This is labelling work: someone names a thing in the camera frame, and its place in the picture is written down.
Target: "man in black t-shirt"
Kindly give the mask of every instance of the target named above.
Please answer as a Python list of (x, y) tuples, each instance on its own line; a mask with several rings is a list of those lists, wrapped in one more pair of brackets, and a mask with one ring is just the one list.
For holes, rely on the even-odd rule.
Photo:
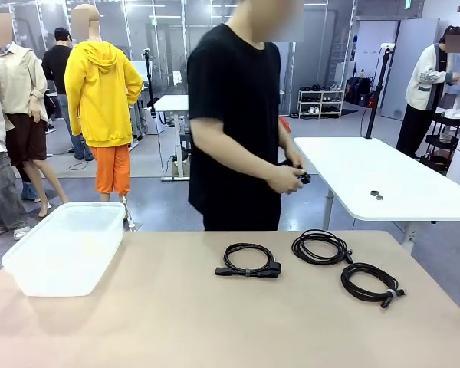
[(60, 104), (61, 115), (67, 124), (71, 143), (74, 145), (74, 156), (76, 159), (92, 161), (94, 156), (87, 146), (82, 136), (71, 134), (70, 116), (68, 115), (68, 99), (64, 89), (64, 71), (67, 68), (68, 58), (71, 52), (71, 36), (66, 28), (58, 27), (54, 30), (56, 46), (50, 48), (43, 57), (43, 71), (46, 79), (54, 81), (56, 87), (58, 103)]
[[(189, 202), (207, 231), (275, 231), (281, 193), (302, 187), (304, 161), (278, 122), (279, 50), (261, 42), (291, 16), (294, 3), (241, 0), (189, 57)], [(275, 165), (278, 147), (294, 167)]]

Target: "yellow hoodie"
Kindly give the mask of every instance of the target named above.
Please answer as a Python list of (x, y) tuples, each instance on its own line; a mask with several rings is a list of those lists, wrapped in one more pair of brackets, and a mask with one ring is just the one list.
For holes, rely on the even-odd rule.
[(75, 45), (64, 84), (74, 135), (82, 133), (92, 147), (131, 142), (128, 104), (138, 99), (143, 80), (120, 49), (109, 42)]

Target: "hood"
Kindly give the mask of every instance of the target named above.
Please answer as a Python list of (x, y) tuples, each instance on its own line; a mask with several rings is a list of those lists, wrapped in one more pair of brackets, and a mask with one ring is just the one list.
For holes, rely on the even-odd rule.
[(107, 73), (117, 63), (118, 50), (109, 42), (81, 42), (75, 45), (101, 73)]

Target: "coiled black cable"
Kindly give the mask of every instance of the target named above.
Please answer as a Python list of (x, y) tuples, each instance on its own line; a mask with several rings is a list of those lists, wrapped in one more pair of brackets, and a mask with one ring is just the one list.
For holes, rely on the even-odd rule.
[[(268, 257), (268, 261), (260, 268), (238, 268), (230, 261), (229, 255), (242, 249), (257, 249), (258, 251), (262, 251)], [(281, 273), (281, 263), (275, 261), (269, 249), (259, 244), (237, 243), (230, 245), (225, 250), (223, 261), (227, 267), (217, 267), (215, 274), (218, 276), (240, 275), (248, 278), (276, 278)]]
[[(378, 278), (388, 287), (387, 292), (373, 293), (372, 291), (364, 290), (361, 287), (356, 286), (351, 282), (351, 276), (357, 272), (366, 272), (367, 274), (371, 274), (375, 278)], [(393, 298), (406, 295), (403, 289), (399, 289), (399, 282), (395, 278), (387, 274), (385, 271), (367, 263), (350, 264), (343, 269), (340, 280), (348, 293), (362, 301), (369, 301), (372, 303), (382, 302), (382, 308), (387, 308)]]
[[(333, 257), (316, 255), (305, 246), (306, 242), (312, 241), (325, 242), (334, 246), (337, 249), (336, 255)], [(313, 265), (335, 265), (344, 259), (346, 259), (347, 263), (353, 263), (353, 259), (351, 259), (353, 251), (347, 249), (346, 242), (343, 239), (339, 239), (331, 232), (326, 232), (324, 230), (312, 229), (303, 232), (293, 241), (291, 250), (294, 255)]]

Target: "beige shirt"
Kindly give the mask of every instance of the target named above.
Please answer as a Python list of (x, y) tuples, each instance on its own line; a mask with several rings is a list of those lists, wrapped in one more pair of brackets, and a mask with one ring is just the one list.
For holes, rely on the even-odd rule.
[(33, 50), (12, 42), (6, 54), (0, 55), (0, 102), (4, 114), (29, 114), (31, 96), (39, 99), (41, 119), (48, 121), (44, 92), (48, 82), (41, 62)]

